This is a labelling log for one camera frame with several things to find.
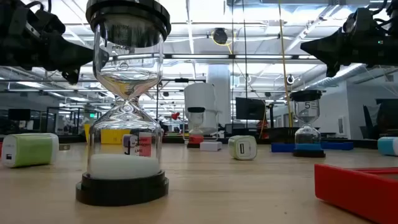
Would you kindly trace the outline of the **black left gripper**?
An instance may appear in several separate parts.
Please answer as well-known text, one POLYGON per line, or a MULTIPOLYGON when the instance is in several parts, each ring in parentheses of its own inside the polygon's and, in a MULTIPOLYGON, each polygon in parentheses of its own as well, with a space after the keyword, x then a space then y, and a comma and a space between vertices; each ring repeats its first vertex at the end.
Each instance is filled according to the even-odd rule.
POLYGON ((23 29, 12 34, 2 30, 1 66, 58 70, 69 84, 77 84, 80 68, 93 61, 94 50, 66 40, 52 42, 52 37, 48 32, 35 34, 23 29))

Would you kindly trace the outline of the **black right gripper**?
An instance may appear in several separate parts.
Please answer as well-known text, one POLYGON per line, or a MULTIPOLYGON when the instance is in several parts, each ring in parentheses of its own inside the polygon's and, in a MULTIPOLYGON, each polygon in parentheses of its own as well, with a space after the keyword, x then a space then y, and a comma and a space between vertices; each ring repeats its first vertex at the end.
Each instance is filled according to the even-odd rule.
POLYGON ((304 42, 300 49, 326 65, 326 76, 334 77, 341 65, 363 63, 369 67, 378 64, 378 31, 342 32, 304 42))

